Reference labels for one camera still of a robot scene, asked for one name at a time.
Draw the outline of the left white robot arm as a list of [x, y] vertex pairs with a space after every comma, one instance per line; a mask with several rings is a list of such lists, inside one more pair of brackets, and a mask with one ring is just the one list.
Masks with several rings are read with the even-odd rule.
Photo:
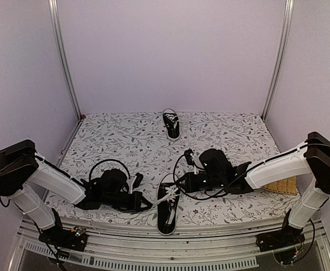
[[140, 173], [131, 178], [128, 170], [113, 168], [100, 177], [77, 180], [47, 161], [29, 139], [0, 150], [0, 196], [15, 203], [40, 229], [46, 230], [47, 237], [56, 245], [64, 244], [68, 233], [59, 226], [58, 215], [40, 199], [30, 183], [82, 210], [107, 205], [121, 212], [141, 212], [153, 206], [135, 189], [142, 178]]

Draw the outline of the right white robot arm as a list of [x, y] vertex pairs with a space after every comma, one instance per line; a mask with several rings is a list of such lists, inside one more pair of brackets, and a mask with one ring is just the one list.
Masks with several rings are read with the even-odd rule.
[[276, 234], [280, 246], [288, 246], [313, 214], [330, 198], [330, 141], [318, 132], [288, 151], [258, 162], [233, 167], [221, 150], [214, 148], [200, 155], [203, 171], [188, 172], [175, 181], [184, 193], [207, 189], [241, 195], [290, 177], [312, 176], [300, 203], [291, 209], [286, 226]]

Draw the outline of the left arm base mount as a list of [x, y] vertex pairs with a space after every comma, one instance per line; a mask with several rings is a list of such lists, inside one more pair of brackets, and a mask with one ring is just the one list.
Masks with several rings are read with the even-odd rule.
[[86, 229], [78, 226], [70, 230], [64, 229], [57, 211], [52, 209], [52, 212], [55, 219], [54, 226], [46, 230], [40, 229], [38, 240], [55, 247], [84, 252], [88, 239]]

